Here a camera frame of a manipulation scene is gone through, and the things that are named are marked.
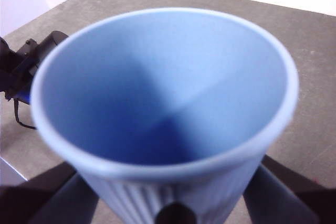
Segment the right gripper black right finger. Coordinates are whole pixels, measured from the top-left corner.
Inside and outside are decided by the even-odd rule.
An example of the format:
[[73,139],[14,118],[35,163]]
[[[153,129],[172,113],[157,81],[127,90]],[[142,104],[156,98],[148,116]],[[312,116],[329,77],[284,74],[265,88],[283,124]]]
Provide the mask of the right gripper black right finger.
[[294,172],[268,155],[243,197],[252,223],[335,223],[335,189]]

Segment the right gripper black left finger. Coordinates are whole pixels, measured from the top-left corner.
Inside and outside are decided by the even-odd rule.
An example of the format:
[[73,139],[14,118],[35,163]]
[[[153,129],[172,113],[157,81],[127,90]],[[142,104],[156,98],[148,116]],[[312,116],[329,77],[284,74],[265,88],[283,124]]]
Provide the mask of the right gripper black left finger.
[[1,223],[91,223],[99,197],[66,162],[1,186]]

